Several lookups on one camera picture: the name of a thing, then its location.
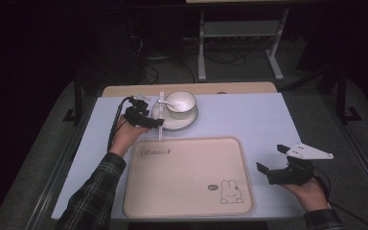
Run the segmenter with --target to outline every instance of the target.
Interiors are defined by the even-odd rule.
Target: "cartoon bunny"
[[[223,180],[220,183],[220,187],[222,188],[222,192],[220,193],[220,203],[243,203],[242,193],[237,186],[235,180],[231,179],[229,181]]]

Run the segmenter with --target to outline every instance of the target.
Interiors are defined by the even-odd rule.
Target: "plate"
[[[187,127],[196,120],[196,116],[198,115],[198,107],[195,106],[195,109],[187,118],[178,120],[173,118],[167,109],[168,108],[166,105],[163,104],[163,128],[165,130],[180,130],[184,127]],[[151,110],[151,116],[153,119],[160,118],[160,103],[156,103],[154,105],[153,109]]]

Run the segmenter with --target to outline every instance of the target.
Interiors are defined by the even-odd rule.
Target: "checkered shirt sleeve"
[[[116,186],[127,163],[107,153],[91,177],[71,196],[56,229],[108,229]]]
[[[346,230],[343,222],[333,209],[323,209],[304,214],[309,230]]]

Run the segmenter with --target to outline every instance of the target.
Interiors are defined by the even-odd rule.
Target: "tray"
[[[142,141],[133,147],[124,205],[128,217],[240,215],[253,208],[238,139]]]

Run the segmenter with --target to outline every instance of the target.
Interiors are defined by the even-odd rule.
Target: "hand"
[[[301,186],[294,184],[281,186],[292,192],[307,212],[330,208],[328,206],[328,201],[325,198],[324,191],[315,178],[311,178],[309,182]]]
[[[148,132],[150,130],[150,128],[148,127],[132,126],[124,118],[124,116],[121,116],[118,124],[116,125],[116,128],[117,130],[119,130],[115,133],[115,136],[113,137],[113,143],[111,148],[109,149],[109,152],[118,154],[122,157],[124,157],[125,153],[127,153],[127,150],[131,146],[133,146],[140,134]]]

